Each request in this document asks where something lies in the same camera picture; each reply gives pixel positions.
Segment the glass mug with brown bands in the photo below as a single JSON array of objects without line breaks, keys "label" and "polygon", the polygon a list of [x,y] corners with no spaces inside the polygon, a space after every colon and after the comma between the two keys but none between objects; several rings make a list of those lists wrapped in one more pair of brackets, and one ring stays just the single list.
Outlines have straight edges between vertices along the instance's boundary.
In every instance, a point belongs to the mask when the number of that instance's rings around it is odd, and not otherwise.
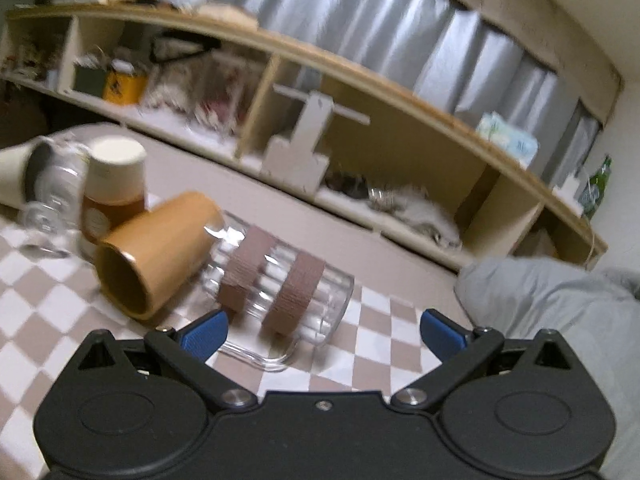
[{"label": "glass mug with brown bands", "polygon": [[205,231],[213,246],[201,284],[230,316],[222,352],[280,372],[301,344],[330,342],[352,299],[352,275],[233,214]]}]

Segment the tan cylindrical cup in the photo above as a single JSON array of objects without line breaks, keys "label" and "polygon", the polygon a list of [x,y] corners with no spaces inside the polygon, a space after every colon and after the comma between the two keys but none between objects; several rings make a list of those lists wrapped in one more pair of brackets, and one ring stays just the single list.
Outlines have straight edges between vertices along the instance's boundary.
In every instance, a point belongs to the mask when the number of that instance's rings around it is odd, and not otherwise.
[{"label": "tan cylindrical cup", "polygon": [[139,214],[96,246],[103,295],[130,318],[152,318],[201,269],[223,227],[216,203],[195,191]]}]

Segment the white and brown paper cup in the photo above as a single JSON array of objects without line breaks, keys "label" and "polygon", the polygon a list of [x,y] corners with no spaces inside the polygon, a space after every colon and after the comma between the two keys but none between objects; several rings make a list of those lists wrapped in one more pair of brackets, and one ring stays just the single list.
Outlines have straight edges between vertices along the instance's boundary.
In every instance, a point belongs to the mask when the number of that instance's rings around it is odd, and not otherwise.
[{"label": "white and brown paper cup", "polygon": [[100,136],[89,144],[79,214],[79,248],[89,261],[102,238],[145,211],[145,161],[144,147],[128,136]]}]

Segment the grey duvet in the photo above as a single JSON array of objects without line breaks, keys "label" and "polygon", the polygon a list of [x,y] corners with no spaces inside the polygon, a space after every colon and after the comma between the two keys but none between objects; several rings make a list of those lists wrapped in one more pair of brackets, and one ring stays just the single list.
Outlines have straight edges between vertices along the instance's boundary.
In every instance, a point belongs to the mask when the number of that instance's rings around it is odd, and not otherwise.
[{"label": "grey duvet", "polygon": [[509,338],[560,332],[608,399],[616,436],[608,479],[639,477],[639,273],[587,271],[550,258],[490,258],[460,271],[454,293],[473,324]]}]

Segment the crumpled grey clothing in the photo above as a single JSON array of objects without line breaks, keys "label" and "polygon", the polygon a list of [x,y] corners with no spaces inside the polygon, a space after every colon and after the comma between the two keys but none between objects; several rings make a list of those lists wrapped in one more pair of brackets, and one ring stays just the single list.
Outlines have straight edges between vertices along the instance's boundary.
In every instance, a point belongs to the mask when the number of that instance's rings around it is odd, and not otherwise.
[{"label": "crumpled grey clothing", "polygon": [[413,231],[431,237],[446,249],[460,249],[462,240],[454,218],[443,206],[433,202],[425,188],[369,188],[368,206],[390,214]]}]

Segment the white power strip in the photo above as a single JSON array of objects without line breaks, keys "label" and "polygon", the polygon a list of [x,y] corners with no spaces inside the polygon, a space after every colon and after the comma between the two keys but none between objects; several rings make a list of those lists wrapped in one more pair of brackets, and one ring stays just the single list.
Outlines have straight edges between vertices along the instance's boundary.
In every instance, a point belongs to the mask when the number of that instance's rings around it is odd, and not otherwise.
[{"label": "white power strip", "polygon": [[580,185],[580,180],[570,174],[561,185],[552,188],[553,195],[558,198],[567,208],[576,214],[578,218],[582,216],[584,207],[578,202],[576,194]]}]

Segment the green glass bottle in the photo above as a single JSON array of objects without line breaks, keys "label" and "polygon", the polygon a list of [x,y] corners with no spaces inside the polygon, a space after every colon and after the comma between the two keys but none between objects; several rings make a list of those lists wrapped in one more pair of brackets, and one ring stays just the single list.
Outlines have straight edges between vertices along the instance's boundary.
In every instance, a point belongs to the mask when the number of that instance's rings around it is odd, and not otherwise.
[{"label": "green glass bottle", "polygon": [[612,172],[612,157],[605,155],[600,168],[587,180],[579,203],[582,205],[582,214],[591,220],[603,202],[608,179]]}]

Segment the tissue pack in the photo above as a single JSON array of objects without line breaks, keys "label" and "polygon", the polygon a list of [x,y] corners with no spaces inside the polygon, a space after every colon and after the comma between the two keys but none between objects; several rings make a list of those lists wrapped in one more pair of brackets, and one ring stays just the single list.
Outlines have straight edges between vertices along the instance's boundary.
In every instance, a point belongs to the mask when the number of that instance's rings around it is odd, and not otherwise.
[{"label": "tissue pack", "polygon": [[476,126],[476,132],[516,160],[523,169],[527,169],[537,155],[537,139],[511,126],[497,113],[485,113]]}]

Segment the white wooden stand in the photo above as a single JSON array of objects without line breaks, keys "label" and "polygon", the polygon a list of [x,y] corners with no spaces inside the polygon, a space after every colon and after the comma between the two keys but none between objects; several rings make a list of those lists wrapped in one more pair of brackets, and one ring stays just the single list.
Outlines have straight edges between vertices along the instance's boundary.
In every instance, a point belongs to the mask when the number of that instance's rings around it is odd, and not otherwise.
[{"label": "white wooden stand", "polygon": [[330,163],[329,157],[318,154],[316,148],[333,116],[341,116],[366,127],[371,119],[366,114],[336,104],[330,96],[318,91],[303,92],[283,84],[273,84],[272,88],[280,96],[303,102],[304,107],[288,139],[277,134],[269,140],[260,175],[289,190],[314,197]]}]

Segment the clear stemmed glass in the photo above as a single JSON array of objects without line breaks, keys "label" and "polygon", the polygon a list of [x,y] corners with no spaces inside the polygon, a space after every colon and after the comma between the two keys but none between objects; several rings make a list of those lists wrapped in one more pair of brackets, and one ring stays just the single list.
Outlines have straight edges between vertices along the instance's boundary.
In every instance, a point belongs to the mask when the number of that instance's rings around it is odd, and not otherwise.
[{"label": "clear stemmed glass", "polygon": [[43,258],[67,258],[77,230],[89,150],[73,133],[42,136],[25,170],[25,205],[18,218],[27,233],[26,252]]}]

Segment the cream ceramic mug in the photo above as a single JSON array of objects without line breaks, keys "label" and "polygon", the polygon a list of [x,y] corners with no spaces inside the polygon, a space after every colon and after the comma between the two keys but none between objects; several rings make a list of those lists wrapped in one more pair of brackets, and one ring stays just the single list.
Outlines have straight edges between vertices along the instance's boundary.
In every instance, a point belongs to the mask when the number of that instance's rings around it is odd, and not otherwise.
[{"label": "cream ceramic mug", "polygon": [[3,206],[21,209],[36,198],[35,185],[54,154],[45,138],[4,148],[0,156],[0,200]]}]

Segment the wooden shelf unit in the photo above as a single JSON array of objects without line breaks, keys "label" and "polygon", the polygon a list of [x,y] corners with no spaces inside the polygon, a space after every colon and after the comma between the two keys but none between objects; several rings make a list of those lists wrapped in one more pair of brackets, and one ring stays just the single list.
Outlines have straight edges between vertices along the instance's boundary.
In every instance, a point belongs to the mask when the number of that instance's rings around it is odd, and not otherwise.
[{"label": "wooden shelf unit", "polygon": [[[191,96],[201,94],[221,66],[236,71],[232,103],[248,105],[239,128],[195,129],[184,115],[117,105],[75,88],[81,55],[114,51],[126,32],[148,30],[184,32],[198,40],[200,50],[190,58],[183,86]],[[44,6],[6,16],[6,80],[44,90],[42,82],[18,71],[23,58],[36,55],[37,44],[55,54],[55,99],[246,174],[448,269],[512,255],[538,228],[548,233],[555,255],[569,263],[593,266],[608,249],[589,221],[498,146],[399,84],[310,44],[156,6]],[[424,188],[454,222],[459,240],[447,246],[331,190],[326,178],[337,171],[375,186]]]}]

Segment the right clear doll jar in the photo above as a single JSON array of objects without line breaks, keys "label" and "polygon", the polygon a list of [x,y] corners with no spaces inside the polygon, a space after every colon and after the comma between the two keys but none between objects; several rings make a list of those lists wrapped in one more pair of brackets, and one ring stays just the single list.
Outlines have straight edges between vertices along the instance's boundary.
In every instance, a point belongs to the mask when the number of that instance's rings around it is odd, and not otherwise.
[{"label": "right clear doll jar", "polygon": [[195,125],[219,134],[235,134],[241,123],[240,108],[252,73],[252,63],[246,58],[213,54],[196,92]]}]

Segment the clear doll jar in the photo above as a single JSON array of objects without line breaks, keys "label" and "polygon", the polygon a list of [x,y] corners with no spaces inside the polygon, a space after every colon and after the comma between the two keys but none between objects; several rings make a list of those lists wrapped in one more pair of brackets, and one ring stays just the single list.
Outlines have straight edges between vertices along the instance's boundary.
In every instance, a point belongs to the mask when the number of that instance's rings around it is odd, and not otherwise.
[{"label": "clear doll jar", "polygon": [[178,58],[153,68],[141,105],[149,110],[167,108],[189,113],[198,82],[208,64],[206,54]]},{"label": "clear doll jar", "polygon": [[195,125],[219,134],[235,134],[241,123],[240,108],[252,73],[252,63],[246,58],[213,54],[196,92]]}]

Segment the left clear doll jar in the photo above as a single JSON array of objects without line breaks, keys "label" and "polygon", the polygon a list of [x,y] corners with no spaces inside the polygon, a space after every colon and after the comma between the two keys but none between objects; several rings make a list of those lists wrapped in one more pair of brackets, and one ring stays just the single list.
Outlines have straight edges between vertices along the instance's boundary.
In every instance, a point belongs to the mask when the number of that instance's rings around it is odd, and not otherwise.
[{"label": "left clear doll jar", "polygon": [[153,68],[141,105],[149,110],[167,108],[189,113],[198,82],[208,64],[206,54],[178,58]]}]

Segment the yellow box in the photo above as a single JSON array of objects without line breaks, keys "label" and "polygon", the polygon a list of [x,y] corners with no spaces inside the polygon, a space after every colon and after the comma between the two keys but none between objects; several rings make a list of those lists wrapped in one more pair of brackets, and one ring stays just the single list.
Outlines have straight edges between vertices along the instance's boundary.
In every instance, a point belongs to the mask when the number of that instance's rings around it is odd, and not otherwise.
[{"label": "yellow box", "polygon": [[102,94],[104,101],[118,105],[137,105],[145,92],[148,76],[145,74],[125,74],[110,70]]}]

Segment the dark green box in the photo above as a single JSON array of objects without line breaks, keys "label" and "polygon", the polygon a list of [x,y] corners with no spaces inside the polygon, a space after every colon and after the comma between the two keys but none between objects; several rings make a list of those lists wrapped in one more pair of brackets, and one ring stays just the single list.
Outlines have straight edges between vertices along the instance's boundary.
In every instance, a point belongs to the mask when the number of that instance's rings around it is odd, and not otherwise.
[{"label": "dark green box", "polygon": [[76,65],[73,90],[102,99],[107,75],[107,69],[103,67]]}]

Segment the book on shelf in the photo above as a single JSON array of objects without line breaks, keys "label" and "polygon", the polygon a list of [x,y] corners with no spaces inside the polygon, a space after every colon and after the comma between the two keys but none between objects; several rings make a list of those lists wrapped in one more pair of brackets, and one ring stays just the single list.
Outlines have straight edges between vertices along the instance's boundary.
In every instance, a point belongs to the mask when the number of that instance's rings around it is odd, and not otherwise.
[{"label": "book on shelf", "polygon": [[201,18],[221,21],[243,28],[259,28],[259,21],[256,15],[239,6],[232,6],[232,4],[228,3],[207,1],[194,6],[191,13]]}]

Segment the beige cartoon valance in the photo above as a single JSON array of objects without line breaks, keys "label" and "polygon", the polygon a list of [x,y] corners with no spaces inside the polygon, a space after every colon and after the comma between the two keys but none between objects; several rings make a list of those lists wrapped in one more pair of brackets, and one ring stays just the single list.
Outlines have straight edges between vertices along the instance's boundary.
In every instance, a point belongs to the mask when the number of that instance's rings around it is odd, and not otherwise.
[{"label": "beige cartoon valance", "polygon": [[457,0],[561,75],[599,122],[608,122],[624,82],[588,32],[554,0]]}]

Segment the silver grey curtain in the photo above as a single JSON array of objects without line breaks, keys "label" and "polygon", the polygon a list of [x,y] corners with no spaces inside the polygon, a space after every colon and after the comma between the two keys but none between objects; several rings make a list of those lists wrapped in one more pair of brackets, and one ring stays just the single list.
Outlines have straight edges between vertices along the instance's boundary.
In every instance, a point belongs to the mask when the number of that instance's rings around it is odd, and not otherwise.
[{"label": "silver grey curtain", "polygon": [[469,125],[500,115],[539,144],[532,171],[562,183],[600,124],[554,70],[456,0],[165,0],[229,3],[263,28],[341,55]]}]

